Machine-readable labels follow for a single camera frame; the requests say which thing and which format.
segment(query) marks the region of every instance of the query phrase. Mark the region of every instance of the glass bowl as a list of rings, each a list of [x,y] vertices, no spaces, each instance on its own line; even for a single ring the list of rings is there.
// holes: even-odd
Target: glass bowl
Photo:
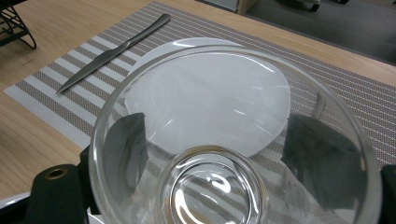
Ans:
[[[375,223],[382,196],[340,98],[241,46],[137,67],[98,116],[90,176],[108,223]]]

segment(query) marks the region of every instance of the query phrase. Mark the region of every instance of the table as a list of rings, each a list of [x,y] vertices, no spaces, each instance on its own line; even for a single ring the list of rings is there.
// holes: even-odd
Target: table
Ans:
[[[53,165],[78,164],[81,148],[15,102],[3,90],[65,55],[151,0],[29,0],[15,8],[37,42],[0,48],[0,200],[30,190],[34,177]],[[159,0],[287,49],[396,87],[396,67],[295,35],[196,1]]]

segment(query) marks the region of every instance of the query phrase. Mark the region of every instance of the gray floor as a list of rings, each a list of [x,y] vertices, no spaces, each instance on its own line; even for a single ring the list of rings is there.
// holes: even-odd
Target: gray floor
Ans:
[[[296,0],[259,0],[247,17],[396,65],[396,5],[392,0],[321,0],[317,12]]]

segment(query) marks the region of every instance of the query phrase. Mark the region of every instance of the woven placemat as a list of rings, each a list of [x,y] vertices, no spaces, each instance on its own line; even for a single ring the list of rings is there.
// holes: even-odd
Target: woven placemat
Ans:
[[[73,91],[64,95],[55,93],[96,55],[138,34],[163,13],[170,14],[172,20],[162,29],[79,82]],[[396,88],[156,2],[6,89],[5,93],[84,148],[90,143],[92,127],[107,97],[137,60],[164,43],[199,36],[231,40],[299,64],[351,107],[372,140],[380,167],[396,163]]]

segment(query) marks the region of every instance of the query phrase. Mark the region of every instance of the table knife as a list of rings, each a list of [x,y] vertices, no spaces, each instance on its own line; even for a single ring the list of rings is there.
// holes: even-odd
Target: table knife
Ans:
[[[77,73],[75,73],[72,77],[70,77],[62,86],[59,88],[59,90],[56,91],[56,93],[61,93],[65,90],[67,90],[69,87],[73,86],[76,82],[82,80],[84,77],[101,67],[103,64],[107,63],[108,61],[112,60],[115,58],[117,55],[120,53],[124,52],[131,46],[137,44],[140,40],[144,39],[148,35],[151,35],[154,31],[158,30],[161,28],[163,25],[165,25],[167,22],[169,22],[171,16],[168,14],[162,14],[158,20],[156,20],[154,23],[152,23],[148,28],[146,28],[144,31],[139,33],[138,35],[135,35],[131,39],[125,41],[123,44],[120,46],[116,47],[115,49],[109,49],[98,55],[96,58],[93,59],[92,62],[88,63],[85,65],[81,70],[79,70]]]

